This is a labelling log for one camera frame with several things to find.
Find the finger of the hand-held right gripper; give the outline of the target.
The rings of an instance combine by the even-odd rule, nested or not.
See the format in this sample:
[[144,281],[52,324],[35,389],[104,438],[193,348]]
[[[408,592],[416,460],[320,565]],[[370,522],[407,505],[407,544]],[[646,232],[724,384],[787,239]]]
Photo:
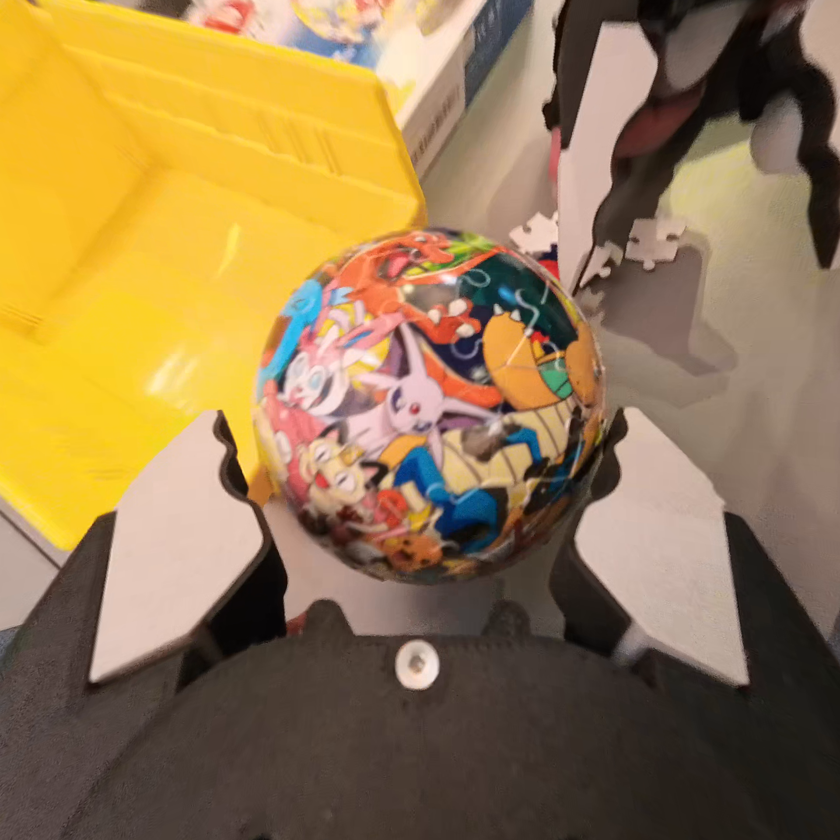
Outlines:
[[560,283],[569,293],[617,253],[596,232],[596,219],[613,189],[616,144],[648,99],[657,68],[639,22],[563,23],[556,203]]
[[838,154],[830,144],[833,102],[803,107],[792,92],[774,97],[752,131],[750,150],[769,175],[804,175],[807,222],[819,266],[838,269]]

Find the yellow plastic bin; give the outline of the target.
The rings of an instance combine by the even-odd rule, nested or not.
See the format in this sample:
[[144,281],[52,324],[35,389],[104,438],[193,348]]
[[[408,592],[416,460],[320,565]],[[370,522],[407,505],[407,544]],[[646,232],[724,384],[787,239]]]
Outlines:
[[203,411],[256,476],[286,299],[426,207],[372,71],[94,2],[1,41],[2,499],[72,550]]

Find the person's right hand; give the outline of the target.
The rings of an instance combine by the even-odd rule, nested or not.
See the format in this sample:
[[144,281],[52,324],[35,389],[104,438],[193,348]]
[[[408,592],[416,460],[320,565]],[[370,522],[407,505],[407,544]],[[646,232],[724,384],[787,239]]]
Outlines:
[[655,152],[697,110],[701,97],[702,88],[694,87],[645,103],[620,133],[614,157],[626,160]]

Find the white-backed jigsaw puzzle piece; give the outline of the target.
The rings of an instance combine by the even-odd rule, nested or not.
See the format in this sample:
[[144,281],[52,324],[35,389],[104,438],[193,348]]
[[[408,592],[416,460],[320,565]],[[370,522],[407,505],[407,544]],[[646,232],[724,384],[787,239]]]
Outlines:
[[558,245],[558,214],[550,217],[541,213],[534,214],[528,222],[510,231],[509,239],[523,254],[533,258],[556,251]]
[[638,218],[629,232],[624,257],[647,272],[660,263],[672,263],[686,227],[686,220],[680,217]]

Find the colourful cartoon puzzle ball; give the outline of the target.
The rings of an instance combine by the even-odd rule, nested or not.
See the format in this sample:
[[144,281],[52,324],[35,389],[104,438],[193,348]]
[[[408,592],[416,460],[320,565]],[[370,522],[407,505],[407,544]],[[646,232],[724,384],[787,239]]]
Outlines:
[[538,258],[412,229],[346,249],[290,294],[254,423],[272,489],[338,560],[381,581],[468,581],[571,515],[606,376]]

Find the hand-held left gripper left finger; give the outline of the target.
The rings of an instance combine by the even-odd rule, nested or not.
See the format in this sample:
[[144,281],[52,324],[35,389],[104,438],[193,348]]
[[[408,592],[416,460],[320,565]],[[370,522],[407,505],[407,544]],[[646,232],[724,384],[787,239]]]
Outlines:
[[104,684],[192,644],[224,658],[286,633],[287,575],[221,411],[142,468],[114,514],[88,678]]

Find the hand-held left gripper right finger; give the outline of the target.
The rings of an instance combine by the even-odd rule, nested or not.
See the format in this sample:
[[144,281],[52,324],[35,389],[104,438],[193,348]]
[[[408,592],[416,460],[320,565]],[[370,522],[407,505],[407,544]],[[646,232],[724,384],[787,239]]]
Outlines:
[[650,653],[749,684],[723,499],[643,412],[616,412],[554,562],[566,639],[634,666]]

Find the blue puzzle box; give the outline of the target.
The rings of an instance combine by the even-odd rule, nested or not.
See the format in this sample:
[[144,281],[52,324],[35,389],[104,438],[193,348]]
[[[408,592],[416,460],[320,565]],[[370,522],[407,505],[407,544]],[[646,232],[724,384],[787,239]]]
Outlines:
[[193,1],[186,22],[372,70],[419,179],[531,1]]

